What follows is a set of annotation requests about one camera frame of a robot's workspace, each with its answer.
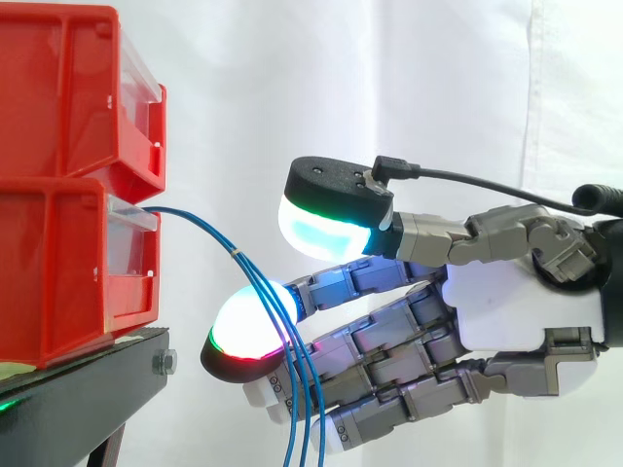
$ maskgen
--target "black fingertip cap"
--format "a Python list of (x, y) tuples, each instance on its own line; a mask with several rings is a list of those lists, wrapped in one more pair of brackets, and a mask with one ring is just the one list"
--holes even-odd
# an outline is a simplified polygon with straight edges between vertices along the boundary
[(319, 216), (375, 229), (393, 200), (365, 187), (363, 172), (353, 162), (303, 157), (292, 162), (284, 194), (292, 204)]
[(205, 370), (217, 379), (244, 383), (274, 372), (281, 364), (283, 356), (282, 349), (259, 360), (232, 357), (216, 347), (208, 336), (203, 345), (201, 360)]

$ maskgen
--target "red storage bin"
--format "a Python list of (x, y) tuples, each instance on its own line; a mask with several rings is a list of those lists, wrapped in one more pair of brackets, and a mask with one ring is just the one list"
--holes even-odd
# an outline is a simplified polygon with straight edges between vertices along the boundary
[(0, 178), (0, 362), (38, 368), (158, 317), (160, 218), (100, 182)]
[(110, 7), (0, 3), (0, 176), (165, 189), (165, 89)]

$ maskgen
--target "white wall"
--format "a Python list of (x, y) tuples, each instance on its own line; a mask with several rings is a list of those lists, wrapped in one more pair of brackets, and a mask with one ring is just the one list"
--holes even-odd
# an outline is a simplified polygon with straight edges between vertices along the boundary
[[(535, 75), (530, 0), (111, 3), (145, 62), (168, 88), (168, 186), (154, 202), (201, 215), (277, 280), (327, 266), (293, 250), (276, 223), (289, 162), (302, 155), (370, 162), (379, 153), (536, 191), (555, 181), (556, 190), (548, 194), (566, 199), (588, 151), (596, 180), (603, 180), (606, 166), (605, 181), (623, 181), (618, 178), (623, 162), (612, 152), (614, 138), (623, 134), (618, 126), (599, 133), (600, 141), (610, 142), (607, 146), (591, 134), (567, 146), (556, 138), (565, 132), (568, 119), (561, 116), (568, 116), (568, 109), (550, 104), (570, 96), (597, 92), (600, 99), (586, 101), (601, 104), (597, 110), (582, 107), (592, 110), (595, 120), (574, 120), (574, 135), (603, 120), (620, 121), (621, 108), (613, 106), (606, 115), (599, 110), (621, 83), (616, 74), (607, 75), (620, 56), (621, 35), (610, 20), (615, 40), (597, 40), (608, 14), (598, 8), (602, 16), (592, 16), (592, 26), (582, 22), (588, 17), (581, 11), (585, 2), (573, 3), (580, 9), (577, 23), (557, 12), (563, 0), (544, 2), (547, 17), (543, 2), (534, 5), (538, 18), (548, 18), (549, 29), (558, 31), (561, 22), (573, 26), (537, 44), (549, 44), (547, 51), (553, 51), (545, 65), (568, 65), (565, 57), (575, 48), (561, 44), (576, 37), (569, 32), (581, 31), (584, 38), (592, 30), (591, 47), (609, 45), (610, 54), (587, 62), (592, 49), (579, 41), (586, 54), (572, 60), (570, 70), (580, 77), (586, 77), (582, 70), (596, 66), (603, 72), (588, 82), (569, 81), (565, 68), (547, 75), (545, 65)], [(567, 94), (537, 99), (536, 84), (545, 76), (542, 83), (549, 90), (564, 88)], [(525, 151), (529, 103), (549, 113), (539, 112), (528, 125), (531, 145)], [(578, 146), (588, 149), (576, 151)], [(598, 162), (605, 149), (609, 159)], [(547, 159), (552, 152), (557, 156)], [(567, 178), (557, 172), (568, 161), (565, 155), (576, 161)], [(509, 202), (442, 182), (396, 183), (392, 189), (398, 209), (449, 218)], [(171, 328), (178, 371), (165, 391), (128, 422), (119, 465), (280, 465), (287, 427), (248, 408), (239, 387), (215, 380), (199, 363), (219, 306), (244, 285), (243, 276), (207, 235), (170, 217), (163, 226), (162, 274), (158, 324)], [(302, 325), (304, 338), (384, 299), (319, 313)], [(494, 396), (480, 407), (464, 406), (401, 426), (363, 449), (329, 458), (327, 465), (537, 467), (559, 465), (561, 458), (567, 466), (586, 465), (590, 459), (619, 465), (622, 452), (614, 437), (623, 411), (616, 406), (615, 387), (623, 356), (615, 352), (602, 358), (589, 385), (558, 404)], [(581, 415), (590, 421), (582, 424)]]

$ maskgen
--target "wire bundle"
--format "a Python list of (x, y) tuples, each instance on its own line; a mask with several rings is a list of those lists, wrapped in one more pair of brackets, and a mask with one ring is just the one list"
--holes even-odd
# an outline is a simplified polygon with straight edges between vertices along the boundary
[(211, 225), (209, 225), (206, 221), (197, 217), (195, 214), (192, 214), (188, 211), (183, 211), (181, 209), (174, 209), (171, 207), (162, 207), (162, 206), (152, 206), (143, 208), (148, 212), (163, 212), (167, 214), (173, 214), (175, 216), (186, 219), (187, 221), (192, 222), (200, 229), (206, 231), (210, 234), (216, 241), (218, 241), (223, 248), (225, 248), (232, 258), (236, 261), (239, 267), (244, 272), (244, 275), (248, 278), (249, 282), (255, 289), (264, 309), (269, 314), (271, 318), (271, 322), (275, 326), (275, 330), (281, 339), (281, 343), (283, 345), (283, 350), (285, 353), (285, 357), (288, 365), (288, 372), (290, 374), (290, 384), (292, 385), (292, 416), (291, 416), (291, 424), (290, 424), (290, 439), (288, 442), (288, 448), (285, 454), (285, 458), (283, 460), (283, 466), (288, 467), (290, 465), (290, 460), (292, 458), (292, 451), (294, 449), (294, 443), (296, 441), (296, 423), (299, 409), (299, 391), (298, 384), (296, 379), (296, 370), (294, 368), (294, 362), (292, 360), (292, 354), (290, 353), (290, 345), (285, 338), (285, 335), (281, 331), (280, 326), (278, 325), (278, 321), (283, 324), (284, 329), (290, 341), (292, 342), (292, 348), (296, 355), (296, 359), (300, 362), (301, 369), (301, 382), (303, 384), (303, 390), (305, 394), (305, 433), (303, 440), (303, 450), (301, 452), (301, 460), (299, 465), (301, 467), (305, 466), (305, 461), (308, 452), (308, 446), (310, 442), (310, 431), (311, 431), (311, 418), (312, 418), (312, 397), (310, 394), (310, 386), (308, 383), (307, 373), (305, 371), (305, 362), (307, 362), (308, 367), (310, 368), (310, 373), (313, 378), (313, 385), (315, 389), (316, 398), (318, 401), (318, 409), (320, 412), (320, 448), (319, 448), (319, 457), (318, 457), (318, 467), (322, 467), (324, 465), (324, 445), (325, 445), (325, 415), (324, 415), (324, 396), (322, 394), (322, 386), (320, 384), (320, 378), (318, 377), (318, 373), (315, 369), (315, 365), (313, 364), (312, 359), (310, 358), (310, 354), (308, 353), (305, 343), (301, 339), (301, 335), (290, 316), (285, 310), (285, 306), (279, 299), (275, 289), (270, 284), (269, 280), (266, 276), (253, 264), (251, 260), (249, 260), (246, 255), (240, 252), (236, 246), (225, 236), (219, 233), (216, 229), (214, 229)]

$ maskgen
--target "black connector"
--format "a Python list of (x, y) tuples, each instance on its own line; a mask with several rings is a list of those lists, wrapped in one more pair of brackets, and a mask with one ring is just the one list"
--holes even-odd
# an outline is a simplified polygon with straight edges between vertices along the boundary
[(402, 159), (377, 156), (372, 167), (372, 178), (387, 186), (389, 180), (409, 180), (419, 178), (420, 166)]

